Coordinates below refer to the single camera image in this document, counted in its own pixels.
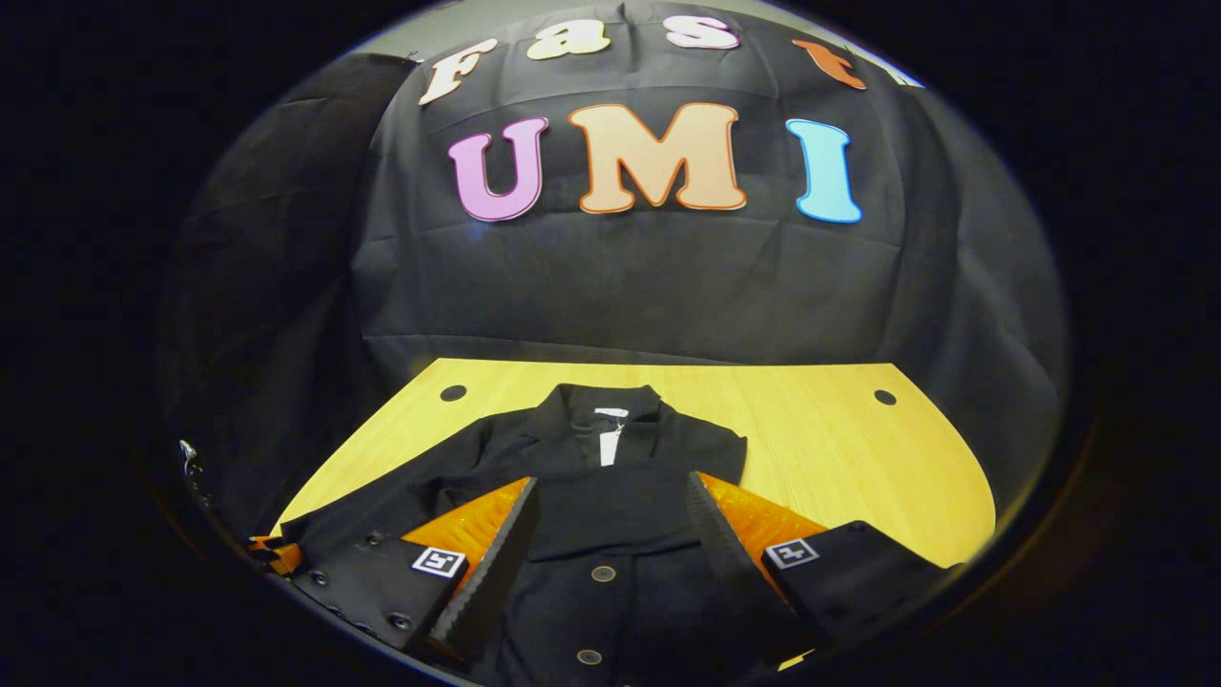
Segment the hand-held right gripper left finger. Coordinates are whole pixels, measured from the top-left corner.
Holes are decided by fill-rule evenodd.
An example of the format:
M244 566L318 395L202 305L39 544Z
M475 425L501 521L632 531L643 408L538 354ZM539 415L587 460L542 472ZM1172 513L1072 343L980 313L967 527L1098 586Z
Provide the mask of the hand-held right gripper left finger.
M297 591L394 650L466 667L501 622L541 519L538 482L514 480L407 533L286 543Z

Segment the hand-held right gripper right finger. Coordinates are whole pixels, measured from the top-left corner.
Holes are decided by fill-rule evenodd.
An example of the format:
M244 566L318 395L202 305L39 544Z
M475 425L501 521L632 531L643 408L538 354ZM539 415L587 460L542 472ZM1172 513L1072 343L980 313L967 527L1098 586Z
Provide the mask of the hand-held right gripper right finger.
M725 613L768 663L858 647L952 574L860 519L827 527L709 473L686 482Z

